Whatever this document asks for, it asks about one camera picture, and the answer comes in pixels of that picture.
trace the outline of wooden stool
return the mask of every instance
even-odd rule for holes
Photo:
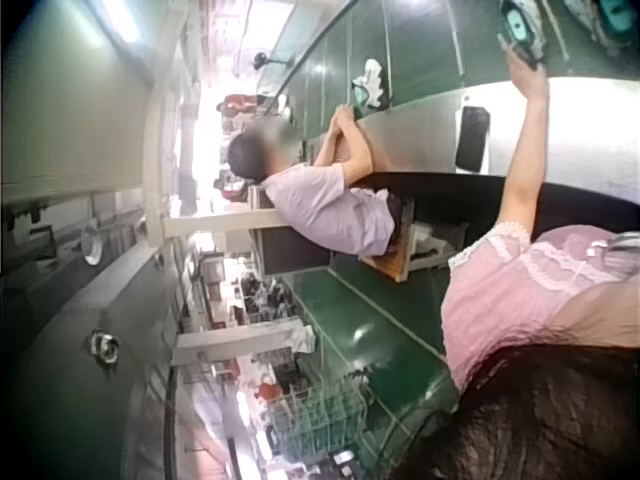
[[[379,272],[404,282],[409,272],[422,268],[446,265],[464,244],[468,224],[458,226],[429,225],[413,222],[414,202],[402,209],[400,233],[393,251],[380,257],[361,257],[360,260]]]

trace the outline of wire basket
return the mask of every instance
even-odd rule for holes
[[[278,447],[288,462],[315,463],[362,434],[367,402],[360,384],[360,379],[343,378],[268,402]]]

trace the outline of lavender shirt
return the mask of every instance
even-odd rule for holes
[[[575,225],[530,244],[517,223],[500,223],[449,260],[442,304],[447,362],[462,390],[473,366],[497,345],[553,329],[554,315],[575,295],[619,278],[605,271],[600,247],[612,233]]]
[[[387,191],[346,188],[342,166],[296,165],[262,182],[282,217],[318,245],[352,255],[383,255],[393,233]]]

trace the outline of raised arm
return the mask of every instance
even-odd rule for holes
[[[336,112],[336,115],[333,116],[329,124],[329,130],[322,141],[320,153],[318,153],[315,162],[313,162],[314,167],[328,167],[333,164],[336,155],[338,135],[340,135],[340,127],[338,127]]]
[[[373,173],[373,158],[371,150],[369,150],[369,144],[356,125],[351,107],[346,105],[338,107],[336,122],[351,153],[349,160],[341,164],[345,186],[350,187]]]
[[[547,165],[549,82],[542,65],[533,71],[505,47],[511,81],[527,99],[527,110],[504,185],[498,223],[517,222],[533,230],[540,187]]]

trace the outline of white shoe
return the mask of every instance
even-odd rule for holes
[[[538,62],[544,56],[546,39],[542,30],[542,16],[535,0],[500,0],[512,42]]]
[[[388,98],[384,88],[382,65],[370,58],[364,64],[364,75],[355,78],[351,86],[360,106],[384,110],[388,107]]]

